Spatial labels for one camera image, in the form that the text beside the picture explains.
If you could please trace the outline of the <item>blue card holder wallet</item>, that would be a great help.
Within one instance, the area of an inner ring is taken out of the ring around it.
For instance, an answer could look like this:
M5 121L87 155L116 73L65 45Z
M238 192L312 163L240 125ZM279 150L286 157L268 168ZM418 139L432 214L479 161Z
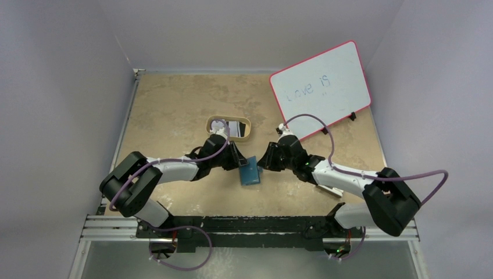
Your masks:
M263 173L263 168L258 166L258 160L256 156L252 156L247 160L248 164L239 168L241 185L249 186L260 184L260 178L261 174Z

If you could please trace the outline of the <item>credit cards stack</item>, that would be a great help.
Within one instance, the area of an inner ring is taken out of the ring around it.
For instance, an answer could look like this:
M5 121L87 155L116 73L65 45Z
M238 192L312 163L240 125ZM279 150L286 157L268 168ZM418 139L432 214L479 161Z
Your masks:
M238 120L212 120L210 127L211 129L228 127L232 137L245 138L248 135L247 124Z

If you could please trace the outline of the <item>tan oval tray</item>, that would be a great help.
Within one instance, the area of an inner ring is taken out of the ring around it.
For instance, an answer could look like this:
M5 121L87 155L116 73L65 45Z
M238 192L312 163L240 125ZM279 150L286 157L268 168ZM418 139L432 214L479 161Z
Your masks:
M235 142L246 142L250 138L252 123L245 117L213 115L206 122L208 133L221 129L229 129L230 139Z

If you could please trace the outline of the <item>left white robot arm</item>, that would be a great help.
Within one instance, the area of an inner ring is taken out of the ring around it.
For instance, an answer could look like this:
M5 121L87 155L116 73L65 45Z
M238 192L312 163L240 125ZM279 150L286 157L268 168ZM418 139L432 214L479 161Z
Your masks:
M154 159L139 151L127 155L100 183L99 190L124 217L137 217L151 225L160 238L173 232L172 214L151 199L157 185L174 181L197 181L213 168L234 170L248 164L235 142L211 135L202 146L180 158Z

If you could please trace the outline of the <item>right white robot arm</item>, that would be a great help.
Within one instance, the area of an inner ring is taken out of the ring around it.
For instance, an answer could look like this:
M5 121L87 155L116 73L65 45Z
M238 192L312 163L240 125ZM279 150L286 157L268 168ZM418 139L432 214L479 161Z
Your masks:
M339 203L328 215L327 231L339 237L354 227L378 227L398 237L421 208L420 199L396 171L363 171L311 155L294 135L270 142L257 165L265 170L291 170L301 181L337 188L363 199L361 203Z

